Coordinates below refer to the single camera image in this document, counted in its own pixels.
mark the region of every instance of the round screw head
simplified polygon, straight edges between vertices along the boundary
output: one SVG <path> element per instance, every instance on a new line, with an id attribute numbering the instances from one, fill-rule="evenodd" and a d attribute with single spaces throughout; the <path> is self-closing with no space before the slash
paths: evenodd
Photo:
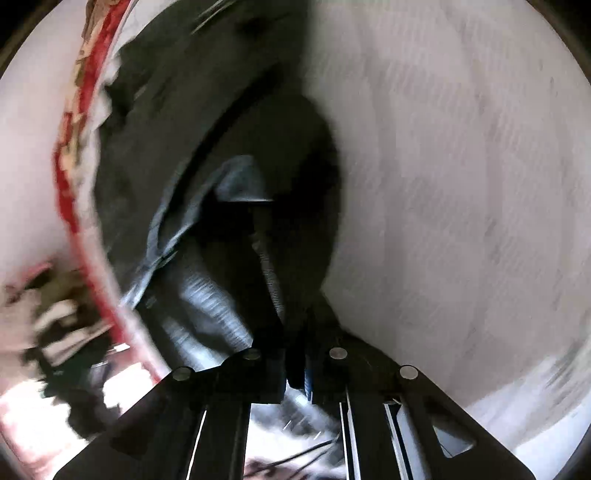
<path id="1" fill-rule="evenodd" d="M 258 348 L 249 348 L 243 355 L 245 360 L 259 360 L 261 357 L 261 351 Z"/>
<path id="2" fill-rule="evenodd" d="M 184 382 L 191 378 L 191 369 L 189 367 L 179 367 L 173 372 L 173 378 L 177 382 Z"/>
<path id="3" fill-rule="evenodd" d="M 414 380 L 418 377 L 418 370 L 412 365 L 404 365 L 400 367 L 400 376 L 407 380 Z"/>
<path id="4" fill-rule="evenodd" d="M 339 346 L 334 346 L 330 349 L 329 355 L 334 360 L 344 360 L 347 358 L 347 350 Z"/>

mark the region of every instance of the wire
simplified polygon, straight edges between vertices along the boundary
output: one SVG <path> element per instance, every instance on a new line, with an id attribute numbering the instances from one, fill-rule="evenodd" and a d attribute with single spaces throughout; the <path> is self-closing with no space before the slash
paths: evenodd
<path id="1" fill-rule="evenodd" d="M 334 443 L 336 443 L 338 437 L 335 440 L 327 440 L 326 442 L 322 442 L 319 443 L 318 445 L 314 445 L 313 447 L 308 448 L 307 450 L 304 450 L 303 452 L 300 453 L 296 453 L 295 455 L 292 455 L 290 457 L 284 458 L 283 460 L 277 460 L 276 462 L 273 463 L 268 463 L 250 473 L 247 473 L 246 475 L 244 475 L 243 478 L 248 478 L 250 476 L 255 476 L 258 473 L 264 472 L 265 470 L 270 470 L 271 468 L 275 468 L 277 465 L 281 465 L 282 463 L 287 463 L 287 462 L 291 462 L 292 460 L 299 458 L 303 455 L 306 455 L 307 453 L 313 452 L 314 450 L 318 450 L 319 448 L 325 447 L 327 445 L 332 445 Z M 329 449 L 325 450 L 324 452 L 322 452 L 321 455 L 318 455 L 318 457 L 314 458 L 312 460 L 312 462 L 315 462 L 316 460 L 318 460 L 318 458 L 320 458 L 322 455 L 324 455 L 326 452 L 328 452 Z"/>
<path id="2" fill-rule="evenodd" d="M 316 462 L 317 460 L 320 459 L 320 457 L 322 457 L 323 455 L 326 455 L 328 453 L 328 451 L 330 450 L 330 448 L 327 448 L 324 452 L 320 452 L 318 455 L 316 455 L 312 460 L 310 460 L 307 464 L 302 465 L 301 467 L 299 467 L 295 472 L 293 472 L 289 477 L 287 477 L 285 480 L 292 480 L 296 477 L 296 475 L 298 475 L 298 473 L 300 473 L 304 468 L 309 467 L 310 465 L 312 465 L 312 463 Z"/>

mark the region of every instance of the white surface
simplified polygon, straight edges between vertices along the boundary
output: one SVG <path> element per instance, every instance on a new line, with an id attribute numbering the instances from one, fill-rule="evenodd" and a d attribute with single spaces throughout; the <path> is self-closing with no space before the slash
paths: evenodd
<path id="1" fill-rule="evenodd" d="M 86 0 L 63 0 L 0 78 L 0 284 L 57 254 L 69 260 L 51 154 L 85 22 Z"/>

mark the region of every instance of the patterned fabric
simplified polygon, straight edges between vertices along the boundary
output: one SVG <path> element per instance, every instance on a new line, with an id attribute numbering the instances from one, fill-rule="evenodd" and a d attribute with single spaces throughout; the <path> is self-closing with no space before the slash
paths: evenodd
<path id="1" fill-rule="evenodd" d="M 70 94 L 66 99 L 66 108 L 53 155 L 60 214 L 70 228 L 74 252 L 95 295 L 96 304 L 103 317 L 113 324 L 112 334 L 115 341 L 122 340 L 121 331 L 114 321 L 115 314 L 111 306 L 102 298 L 100 290 L 94 287 L 92 272 L 88 269 L 77 240 L 79 224 L 73 211 L 72 170 L 77 164 L 80 133 L 86 123 L 86 115 L 99 72 L 129 2 L 130 0 L 96 0 L 94 2 L 90 0 L 89 2 L 92 7 L 87 10 L 84 40 L 74 65 Z"/>

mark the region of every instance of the black bracket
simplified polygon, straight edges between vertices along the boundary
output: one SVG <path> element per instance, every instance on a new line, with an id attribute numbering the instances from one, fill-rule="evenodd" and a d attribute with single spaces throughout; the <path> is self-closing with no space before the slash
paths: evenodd
<path id="1" fill-rule="evenodd" d="M 251 348 L 210 370 L 177 368 L 56 480 L 242 479 L 251 404 L 280 403 L 286 377 L 304 377 L 309 400 L 341 419 L 349 480 L 535 480 L 418 369 L 338 328 L 303 348 L 305 362 Z"/>

